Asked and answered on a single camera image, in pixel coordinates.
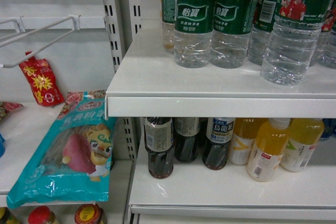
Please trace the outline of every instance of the cartoon character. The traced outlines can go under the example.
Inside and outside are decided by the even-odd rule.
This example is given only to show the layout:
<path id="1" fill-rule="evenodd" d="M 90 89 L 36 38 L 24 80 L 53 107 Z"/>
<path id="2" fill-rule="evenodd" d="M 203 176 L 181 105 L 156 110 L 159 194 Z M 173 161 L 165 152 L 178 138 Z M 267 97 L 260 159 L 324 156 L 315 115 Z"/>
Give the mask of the cartoon character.
<path id="1" fill-rule="evenodd" d="M 64 164 L 75 171 L 87 173 L 91 181 L 109 172 L 108 159 L 112 154 L 111 131 L 104 124 L 91 126 L 82 135 L 73 134 L 63 149 Z"/>

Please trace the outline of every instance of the bottled water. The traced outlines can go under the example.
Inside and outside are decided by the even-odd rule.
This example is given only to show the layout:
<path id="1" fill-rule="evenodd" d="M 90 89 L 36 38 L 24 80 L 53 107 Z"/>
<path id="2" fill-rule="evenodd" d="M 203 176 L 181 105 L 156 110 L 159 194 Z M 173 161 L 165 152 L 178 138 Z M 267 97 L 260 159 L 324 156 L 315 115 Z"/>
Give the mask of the bottled water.
<path id="1" fill-rule="evenodd" d="M 261 66 L 266 80 L 291 86 L 299 83 L 310 64 L 331 0 L 291 0 L 285 16 L 277 0 L 275 24 Z"/>
<path id="2" fill-rule="evenodd" d="M 257 5 L 257 16 L 252 26 L 247 53 L 248 60 L 260 66 L 273 29 L 276 3 L 277 0 L 259 0 Z"/>
<path id="3" fill-rule="evenodd" d="M 174 53 L 175 0 L 161 0 L 164 49 Z"/>
<path id="4" fill-rule="evenodd" d="M 336 29 L 334 28 L 331 30 L 327 45 L 318 63 L 325 67 L 336 69 Z"/>
<path id="5" fill-rule="evenodd" d="M 243 65 L 258 0 L 216 0 L 211 49 L 212 64 Z"/>
<path id="6" fill-rule="evenodd" d="M 176 0 L 174 54 L 182 67 L 208 64 L 215 0 Z"/>

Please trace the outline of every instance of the drink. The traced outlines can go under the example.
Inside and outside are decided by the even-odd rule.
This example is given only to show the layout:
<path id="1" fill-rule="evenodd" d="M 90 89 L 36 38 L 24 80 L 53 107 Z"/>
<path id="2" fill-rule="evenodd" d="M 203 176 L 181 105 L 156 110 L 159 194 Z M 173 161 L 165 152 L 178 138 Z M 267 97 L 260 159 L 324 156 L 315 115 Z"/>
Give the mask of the drink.
<path id="1" fill-rule="evenodd" d="M 331 0 L 291 0 L 282 16 L 277 1 L 274 29 L 263 59 L 266 80 L 292 86 L 305 76 Z"/>
<path id="2" fill-rule="evenodd" d="M 154 178 L 167 178 L 173 171 L 172 118 L 146 118 L 148 170 Z"/>
<path id="3" fill-rule="evenodd" d="M 183 163 L 190 163 L 197 158 L 200 135 L 199 118 L 175 118 L 175 157 Z"/>
<path id="4" fill-rule="evenodd" d="M 247 163 L 258 130 L 265 121 L 263 118 L 236 118 L 228 157 L 232 163 Z"/>
<path id="5" fill-rule="evenodd" d="M 161 0 L 164 49 L 174 53 L 175 0 Z"/>
<path id="6" fill-rule="evenodd" d="M 211 63 L 221 68 L 243 65 L 258 0 L 216 0 Z"/>
<path id="7" fill-rule="evenodd" d="M 227 163 L 235 118 L 209 118 L 203 163 L 212 170 L 222 169 Z"/>
<path id="8" fill-rule="evenodd" d="M 289 141 L 280 165 L 291 172 L 302 171 L 323 133 L 322 119 L 295 118 L 289 128 Z"/>
<path id="9" fill-rule="evenodd" d="M 248 60 L 254 64 L 262 65 L 263 58 L 268 46 L 270 33 L 273 30 L 274 14 L 277 0 L 259 0 L 256 19 L 254 21 L 249 46 Z"/>
<path id="10" fill-rule="evenodd" d="M 246 166 L 255 180 L 269 181 L 278 168 L 288 142 L 289 121 L 289 118 L 269 118 L 260 127 Z"/>
<path id="11" fill-rule="evenodd" d="M 185 68 L 208 64 L 215 0 L 176 0 L 174 54 Z"/>

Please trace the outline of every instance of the bottle cap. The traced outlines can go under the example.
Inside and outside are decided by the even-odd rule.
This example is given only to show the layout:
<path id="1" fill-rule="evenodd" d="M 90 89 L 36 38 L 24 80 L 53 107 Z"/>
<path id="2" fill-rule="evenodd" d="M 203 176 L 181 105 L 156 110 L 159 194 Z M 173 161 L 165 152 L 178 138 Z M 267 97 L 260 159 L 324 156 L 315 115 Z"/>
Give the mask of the bottle cap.
<path id="1" fill-rule="evenodd" d="M 35 208 L 28 216 L 29 224 L 45 224 L 49 220 L 51 211 L 47 206 Z"/>
<path id="2" fill-rule="evenodd" d="M 290 118 L 269 118 L 268 122 L 272 127 L 284 130 L 289 126 Z"/>

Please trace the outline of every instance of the shelf bracket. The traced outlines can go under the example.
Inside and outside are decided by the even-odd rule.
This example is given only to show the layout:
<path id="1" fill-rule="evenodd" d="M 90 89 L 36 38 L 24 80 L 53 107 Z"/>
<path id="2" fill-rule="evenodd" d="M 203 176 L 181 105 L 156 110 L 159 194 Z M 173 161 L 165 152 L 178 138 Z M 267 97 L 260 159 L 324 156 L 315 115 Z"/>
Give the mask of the shelf bracket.
<path id="1" fill-rule="evenodd" d="M 32 30 L 32 31 L 30 31 L 28 33 L 16 36 L 15 38 L 8 39 L 8 40 L 6 40 L 4 42 L 0 42 L 0 48 L 1 48 L 1 47 L 9 45 L 11 43 L 14 43 L 14 42 L 16 42 L 18 40 L 21 40 L 23 38 L 26 38 L 26 37 L 28 37 L 30 35 L 38 33 L 39 31 L 46 30 L 46 29 L 48 29 L 48 28 L 50 28 L 52 26 L 56 26 L 56 25 L 61 24 L 61 23 L 65 22 L 65 21 L 68 21 L 68 20 L 72 21 L 72 29 L 70 31 L 68 31 L 67 33 L 59 36 L 58 38 L 56 38 L 56 39 L 52 40 L 51 42 L 49 42 L 48 44 L 44 45 L 43 47 L 41 47 L 41 48 L 39 48 L 39 49 L 31 52 L 30 54 L 26 55 L 25 57 L 23 57 L 23 58 L 15 61 L 15 62 L 13 62 L 13 63 L 9 63 L 9 64 L 1 64 L 0 63 L 0 68 L 13 68 L 13 67 L 19 65 L 21 62 L 29 59 L 31 56 L 36 55 L 37 53 L 41 52 L 42 50 L 44 50 L 47 47 L 51 46 L 52 44 L 56 43 L 57 41 L 63 39 L 64 37 L 68 36 L 69 34 L 73 33 L 75 30 L 79 30 L 80 29 L 79 28 L 79 16 L 69 15 L 68 17 L 63 18 L 63 19 L 61 19 L 61 20 L 59 20 L 57 22 L 54 22 L 54 23 L 52 23 L 50 25 L 47 25 L 47 26 L 44 26 L 44 27 Z"/>

